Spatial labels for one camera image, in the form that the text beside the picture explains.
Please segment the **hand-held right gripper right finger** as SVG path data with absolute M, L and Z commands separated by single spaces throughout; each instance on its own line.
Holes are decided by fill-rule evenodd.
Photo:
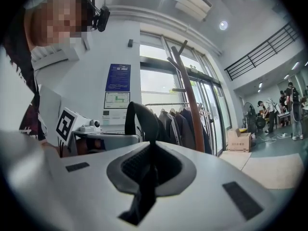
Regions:
M 158 141 L 157 145 L 189 158 L 196 177 L 181 194 L 159 197 L 139 224 L 140 231 L 258 231 L 278 215 L 286 193 L 273 194 L 260 183 L 219 157 Z M 236 182 L 263 209 L 246 220 L 224 189 Z

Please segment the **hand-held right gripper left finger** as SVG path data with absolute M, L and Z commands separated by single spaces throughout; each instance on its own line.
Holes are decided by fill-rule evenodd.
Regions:
M 0 171 L 14 200 L 39 230 L 154 230 L 152 218 L 137 226 L 119 218 L 133 197 L 119 193 L 93 157 L 64 160 L 28 136 L 1 132 Z

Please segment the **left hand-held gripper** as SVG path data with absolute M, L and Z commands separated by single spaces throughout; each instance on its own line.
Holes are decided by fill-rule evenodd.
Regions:
M 78 155 L 77 140 L 80 139 L 89 141 L 89 152 L 110 151 L 140 142 L 138 135 L 103 132 L 98 120 L 89 119 L 68 108 L 61 111 L 55 131 L 60 146 L 66 146 L 71 156 Z

